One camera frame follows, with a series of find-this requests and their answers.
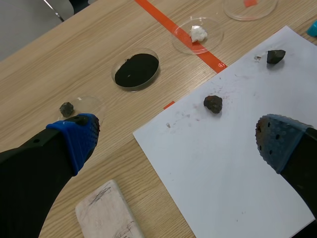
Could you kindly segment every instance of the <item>red object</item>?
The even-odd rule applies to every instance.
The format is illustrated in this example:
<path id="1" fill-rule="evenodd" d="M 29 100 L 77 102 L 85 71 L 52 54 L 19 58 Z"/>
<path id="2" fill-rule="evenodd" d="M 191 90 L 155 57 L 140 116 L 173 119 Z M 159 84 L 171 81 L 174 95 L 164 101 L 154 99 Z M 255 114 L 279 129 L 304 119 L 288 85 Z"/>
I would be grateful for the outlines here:
<path id="1" fill-rule="evenodd" d="M 163 107 L 163 109 L 165 110 L 166 108 L 172 106 L 175 102 L 174 101 L 171 101 L 169 104 L 167 104 L 165 107 Z"/>
<path id="2" fill-rule="evenodd" d="M 258 4 L 258 0 L 243 0 L 244 6 L 250 7 Z"/>
<path id="3" fill-rule="evenodd" d="M 184 45 L 190 48 L 192 51 L 205 50 L 199 43 L 192 44 L 192 40 L 190 35 L 188 35 L 182 28 L 178 28 L 178 26 L 167 16 L 165 16 L 160 10 L 158 10 L 155 6 L 149 3 L 147 0 L 135 0 L 137 4 L 139 4 L 145 11 L 147 11 L 152 17 L 154 17 L 163 27 L 165 27 L 170 33 L 176 36 Z M 214 56 L 209 51 L 197 55 L 202 61 L 204 61 L 210 68 L 212 68 L 216 73 L 220 73 L 227 66 L 221 62 L 216 56 Z"/>

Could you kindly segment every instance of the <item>textured grip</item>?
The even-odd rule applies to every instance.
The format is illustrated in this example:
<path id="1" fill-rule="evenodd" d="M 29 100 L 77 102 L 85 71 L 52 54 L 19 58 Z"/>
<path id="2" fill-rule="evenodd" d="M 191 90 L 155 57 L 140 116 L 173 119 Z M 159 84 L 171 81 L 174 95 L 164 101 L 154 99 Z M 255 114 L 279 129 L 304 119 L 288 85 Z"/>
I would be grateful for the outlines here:
<path id="1" fill-rule="evenodd" d="M 284 169 L 308 127 L 311 126 L 273 114 L 263 116 L 258 121 L 256 128 L 258 150 L 278 174 Z"/>
<path id="2" fill-rule="evenodd" d="M 98 118 L 93 114 L 79 114 L 67 120 L 48 124 L 46 128 L 62 132 L 74 175 L 77 175 L 97 145 L 100 131 Z"/>

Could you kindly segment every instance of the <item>black soil in petri dish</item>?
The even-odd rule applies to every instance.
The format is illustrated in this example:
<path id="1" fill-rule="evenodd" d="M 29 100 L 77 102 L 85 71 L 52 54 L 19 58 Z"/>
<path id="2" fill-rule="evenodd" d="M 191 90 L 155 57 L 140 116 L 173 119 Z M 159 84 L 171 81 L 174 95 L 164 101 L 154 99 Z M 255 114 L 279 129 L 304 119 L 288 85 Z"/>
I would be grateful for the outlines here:
<path id="1" fill-rule="evenodd" d="M 150 54 L 137 54 L 127 61 L 115 73 L 116 84 L 121 87 L 136 87 L 152 78 L 156 73 L 158 59 Z"/>

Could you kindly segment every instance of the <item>meteorite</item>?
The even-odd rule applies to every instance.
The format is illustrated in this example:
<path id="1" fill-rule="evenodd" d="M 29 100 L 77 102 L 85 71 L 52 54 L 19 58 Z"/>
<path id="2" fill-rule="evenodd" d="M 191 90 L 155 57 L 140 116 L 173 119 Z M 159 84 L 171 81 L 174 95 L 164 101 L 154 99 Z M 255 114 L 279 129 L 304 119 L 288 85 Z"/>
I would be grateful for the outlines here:
<path id="1" fill-rule="evenodd" d="M 284 58 L 285 53 L 286 52 L 284 50 L 268 51 L 266 62 L 270 64 L 277 64 Z"/>
<path id="2" fill-rule="evenodd" d="M 67 118 L 74 112 L 74 106 L 70 103 L 63 103 L 59 108 L 60 113 L 63 115 L 63 117 Z"/>
<path id="3" fill-rule="evenodd" d="M 204 100 L 204 106 L 213 113 L 218 114 L 221 112 L 222 109 L 222 98 L 216 95 L 207 96 Z"/>

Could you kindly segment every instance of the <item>wooden table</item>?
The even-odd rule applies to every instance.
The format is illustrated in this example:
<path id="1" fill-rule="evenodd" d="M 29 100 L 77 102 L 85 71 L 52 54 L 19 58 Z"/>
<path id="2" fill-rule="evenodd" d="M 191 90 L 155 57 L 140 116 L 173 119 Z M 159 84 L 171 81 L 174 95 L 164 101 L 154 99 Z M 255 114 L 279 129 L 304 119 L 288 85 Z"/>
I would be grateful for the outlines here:
<path id="1" fill-rule="evenodd" d="M 284 25 L 317 43 L 305 33 L 317 18 L 311 0 L 280 0 L 268 17 L 250 22 L 227 17 L 221 0 L 150 2 L 176 23 L 191 15 L 217 20 L 224 39 L 212 53 L 227 65 Z M 113 83 L 111 68 L 121 52 L 139 47 L 158 54 L 161 73 L 148 89 L 124 92 Z M 214 75 L 197 56 L 177 51 L 170 33 L 133 0 L 98 0 L 1 62 L 1 150 L 55 121 L 67 99 L 92 95 L 105 108 L 98 146 L 58 196 L 41 237 L 82 238 L 75 206 L 110 179 L 118 182 L 146 237 L 194 237 L 132 132 Z"/>

